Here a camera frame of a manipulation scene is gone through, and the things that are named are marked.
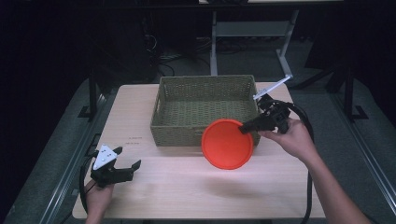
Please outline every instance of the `black cable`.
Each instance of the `black cable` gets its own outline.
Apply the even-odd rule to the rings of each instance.
[[[292,103],[285,103],[283,101],[278,101],[278,100],[270,100],[268,103],[271,104],[280,104],[280,105],[285,105],[288,109],[293,111],[294,113],[297,114],[297,116],[300,118],[301,122],[305,125],[306,129],[309,132],[309,135],[312,139],[312,142],[314,142],[314,130],[312,128],[311,123],[309,122],[308,116],[306,115],[305,111],[301,109],[299,106],[292,104]],[[311,215],[311,210],[312,210],[312,186],[313,186],[313,181],[312,181],[312,176],[308,172],[308,178],[306,181],[306,210],[305,210],[305,215],[303,220],[301,221],[301,224],[305,224],[310,215]]]
[[[377,222],[373,217],[370,217],[369,215],[367,215],[366,213],[363,213],[368,219],[370,219],[370,221],[374,224],[379,224],[379,222]]]
[[[236,54],[236,53],[242,52],[248,48],[248,47],[245,47],[245,49],[242,49],[242,46],[239,43],[236,43],[233,41],[230,41],[226,44],[228,44],[228,46],[226,46],[225,49],[221,49],[221,46],[225,45],[225,43],[220,43],[219,49],[217,49],[217,53],[219,53],[219,54]]]
[[[175,56],[175,57],[169,58],[169,59],[162,59],[161,63],[170,63],[172,61],[176,61],[176,60],[180,60],[180,59],[184,59],[184,58],[186,58],[186,56],[179,55],[179,56]]]
[[[204,63],[210,68],[210,63],[207,62],[205,59],[203,59],[203,58],[201,58],[201,57],[196,57],[196,59],[198,59],[198,60],[204,62]]]
[[[90,159],[92,159],[94,156],[96,156],[97,153],[94,152],[91,155],[88,156],[88,158],[83,162],[83,164],[80,167],[80,171],[79,171],[79,196],[81,198],[81,202],[82,202],[82,206],[84,207],[85,211],[88,214],[88,209],[87,209],[87,193],[96,185],[96,183],[94,183],[87,191],[85,191],[84,188],[84,175],[85,175],[85,168],[87,166],[87,163]],[[72,216],[72,211],[70,211],[67,216],[61,221],[60,224],[64,224],[66,222],[67,219],[69,219]]]
[[[160,76],[166,77],[165,73],[160,68],[158,69],[158,73],[160,74]]]
[[[175,69],[174,69],[173,67],[169,66],[168,64],[164,64],[164,63],[159,63],[159,65],[162,65],[162,66],[165,66],[165,67],[168,67],[169,69],[171,69],[171,71],[172,71],[172,77],[175,76]]]

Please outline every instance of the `red frisbee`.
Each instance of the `red frisbee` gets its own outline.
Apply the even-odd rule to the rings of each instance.
[[[242,134],[235,119],[218,119],[211,123],[202,136],[202,151],[212,165],[233,170],[244,165],[253,153],[251,133]]]

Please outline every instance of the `wooden table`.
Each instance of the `wooden table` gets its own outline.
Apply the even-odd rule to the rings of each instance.
[[[257,88],[270,84],[257,83]],[[157,90],[158,84],[122,86],[110,111],[98,146],[123,147],[116,168],[130,167],[138,160],[142,164],[133,181],[116,185],[105,218],[304,216],[307,170],[271,140],[262,138],[251,159],[231,171],[211,165],[200,147],[156,147],[149,125]],[[272,91],[271,96],[291,102],[285,85]],[[73,216],[86,217],[79,198]],[[315,189],[311,217],[324,217]]]

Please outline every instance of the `wire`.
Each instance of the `wire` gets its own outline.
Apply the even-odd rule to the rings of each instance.
[[[292,104],[292,103],[285,103],[285,102],[279,101],[279,100],[269,100],[266,103],[285,105],[288,109],[290,109],[291,111],[296,113],[297,116],[302,121],[302,123],[305,125],[306,129],[308,130],[309,135],[312,139],[312,142],[314,142],[314,130],[312,128],[312,125],[309,122],[308,116],[306,115],[305,111],[303,111],[299,106]],[[313,185],[313,182],[312,182],[312,176],[309,172],[308,172],[308,178],[307,178],[306,182],[307,182],[306,183],[306,210],[305,210],[304,218],[301,221],[301,224],[305,224],[308,221],[308,219],[311,215],[311,210],[312,210],[312,185]]]
[[[183,58],[183,55],[174,54],[174,55],[160,56],[160,59],[162,59],[162,60],[174,60],[174,59],[180,59],[180,58]]]
[[[158,73],[160,74],[160,76],[166,77],[165,73],[160,68],[158,69]]]
[[[196,59],[198,59],[198,60],[204,62],[204,63],[210,68],[210,63],[207,62],[205,59],[203,59],[203,58],[201,58],[201,57],[196,57]]]
[[[89,155],[89,157],[83,162],[83,165],[82,165],[81,168],[80,168],[80,174],[79,174],[79,194],[80,194],[81,201],[82,201],[82,197],[84,197],[84,203],[82,203],[82,204],[83,204],[83,206],[84,206],[84,204],[85,204],[85,206],[84,206],[85,211],[87,211],[87,207],[86,207],[86,206],[87,206],[87,205],[86,205],[86,194],[96,185],[96,183],[94,183],[87,191],[85,191],[85,189],[84,189],[84,184],[83,184],[83,185],[82,185],[83,188],[82,188],[82,190],[81,190],[81,177],[82,177],[82,183],[84,183],[83,177],[84,177],[84,173],[85,173],[85,167],[86,167],[88,161],[94,157],[94,155],[95,155],[95,153],[92,153],[92,154]],[[67,216],[61,221],[60,224],[64,224],[64,223],[66,222],[66,220],[69,219],[71,216],[72,216],[72,211],[70,211],[70,212],[67,214]]]
[[[246,43],[242,43],[241,41],[235,42],[232,40],[224,40],[219,42],[219,48],[217,49],[217,52],[219,54],[235,54],[235,53],[243,52],[246,49],[248,49],[248,44]]]
[[[370,221],[372,221],[374,224],[379,224],[379,222],[377,222],[373,217],[370,217],[369,215],[367,215],[366,213],[363,213],[368,219],[370,219]]]
[[[98,154],[98,151],[93,152],[91,155],[88,156],[88,158],[83,162],[79,169],[79,197],[81,199],[82,206],[84,207],[85,212],[88,214],[88,207],[87,207],[87,192],[85,192],[85,187],[84,187],[84,176],[85,176],[85,169],[87,166],[87,163],[89,160],[91,160],[93,157],[96,157]]]
[[[147,35],[147,36],[149,36],[149,37],[151,37],[151,38],[153,38],[154,39],[154,46],[151,48],[151,49],[155,49],[156,47],[157,47],[157,38],[155,38],[155,36],[154,35]]]
[[[211,46],[211,44],[212,44],[212,40],[208,37],[208,38],[206,38],[205,39],[205,43],[203,44],[203,45],[200,45],[200,46],[198,46],[197,48],[196,48],[196,51],[197,51],[197,53],[200,53],[200,52],[206,52],[206,50],[205,49],[209,49],[209,47]]]
[[[165,66],[165,67],[168,67],[169,69],[171,69],[171,70],[172,70],[172,77],[175,76],[175,69],[174,69],[173,67],[169,66],[168,64],[164,64],[164,63],[159,63],[159,65],[162,65],[162,66]]]

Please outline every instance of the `wicker basket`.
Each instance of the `wicker basket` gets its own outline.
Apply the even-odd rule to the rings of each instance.
[[[253,76],[162,77],[150,129],[158,147],[198,147],[217,119],[245,122],[259,115]],[[257,146],[260,136],[253,134]]]

